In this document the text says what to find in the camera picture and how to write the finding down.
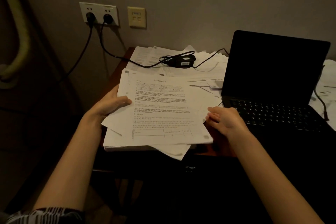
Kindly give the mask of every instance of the wooden desk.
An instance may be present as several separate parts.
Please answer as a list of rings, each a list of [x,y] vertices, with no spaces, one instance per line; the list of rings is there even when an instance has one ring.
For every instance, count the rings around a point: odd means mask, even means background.
[[[134,47],[128,48],[124,57],[130,59],[134,49],[135,49]],[[119,83],[121,72],[126,67],[127,63],[128,62],[124,60],[120,61],[119,65],[117,66],[113,74],[110,76],[108,86],[104,89],[103,94],[101,95],[102,97]],[[220,132],[208,126],[207,124],[205,124],[205,127],[209,131],[210,135],[213,137],[214,142],[212,144],[197,145],[196,150],[194,150],[195,154],[208,155],[208,156],[236,157],[236,154],[230,147],[229,142],[225,136],[223,136]]]

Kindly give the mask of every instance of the electrical outlet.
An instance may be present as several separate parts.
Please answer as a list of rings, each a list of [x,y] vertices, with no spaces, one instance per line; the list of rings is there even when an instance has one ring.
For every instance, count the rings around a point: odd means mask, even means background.
[[[140,7],[127,7],[128,24],[130,27],[146,27],[146,9]]]
[[[95,3],[79,2],[79,6],[82,11],[84,22],[87,22],[86,14],[89,12],[95,15],[96,17],[95,23],[98,24],[103,24],[104,22],[103,17],[105,14],[111,14],[113,18],[113,22],[111,25],[119,26],[118,11],[115,5],[100,5]]]

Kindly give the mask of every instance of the black laptop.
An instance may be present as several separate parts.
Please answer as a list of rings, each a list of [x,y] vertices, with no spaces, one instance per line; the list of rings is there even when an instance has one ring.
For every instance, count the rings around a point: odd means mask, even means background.
[[[237,30],[222,100],[253,129],[321,132],[330,129],[310,107],[330,43]]]

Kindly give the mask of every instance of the forearm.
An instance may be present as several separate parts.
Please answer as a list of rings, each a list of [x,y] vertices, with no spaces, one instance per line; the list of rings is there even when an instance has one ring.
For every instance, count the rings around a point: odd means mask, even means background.
[[[323,223],[250,132],[229,142],[274,223]]]
[[[83,210],[100,136],[100,120],[84,115],[34,209],[64,207]]]

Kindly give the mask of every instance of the laptop screen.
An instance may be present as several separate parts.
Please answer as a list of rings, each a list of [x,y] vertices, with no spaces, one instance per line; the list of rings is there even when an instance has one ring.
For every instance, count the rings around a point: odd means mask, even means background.
[[[238,30],[222,96],[306,105],[329,48],[325,41]]]

